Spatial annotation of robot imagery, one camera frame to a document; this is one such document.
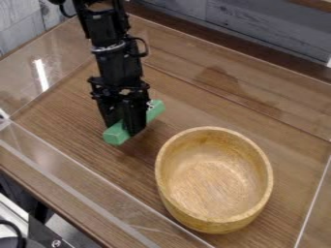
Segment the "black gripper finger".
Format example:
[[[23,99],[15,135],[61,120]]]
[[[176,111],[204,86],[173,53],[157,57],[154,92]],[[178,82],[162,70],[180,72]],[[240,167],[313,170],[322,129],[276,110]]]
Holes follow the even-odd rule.
[[[148,98],[125,99],[122,101],[123,128],[129,136],[134,136],[146,123]]]
[[[109,128],[121,120],[119,99],[113,97],[99,97],[95,102],[103,125]]]

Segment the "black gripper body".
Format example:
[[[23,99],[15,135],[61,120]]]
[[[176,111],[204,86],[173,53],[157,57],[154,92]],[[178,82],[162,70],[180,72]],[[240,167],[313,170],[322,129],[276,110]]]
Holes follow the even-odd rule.
[[[91,99],[101,110],[146,109],[148,84],[142,80],[141,58],[137,44],[91,46],[99,74],[89,77]]]

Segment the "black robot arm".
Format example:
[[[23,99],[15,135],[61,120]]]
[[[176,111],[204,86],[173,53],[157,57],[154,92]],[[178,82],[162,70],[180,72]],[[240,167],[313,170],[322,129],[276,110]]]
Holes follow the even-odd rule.
[[[95,10],[102,0],[71,0],[75,16],[90,41],[99,75],[89,77],[91,99],[97,102],[105,127],[121,122],[122,130],[134,136],[146,125],[149,85],[142,80],[141,59],[148,47],[129,34],[129,16],[122,0],[109,0],[110,7]]]

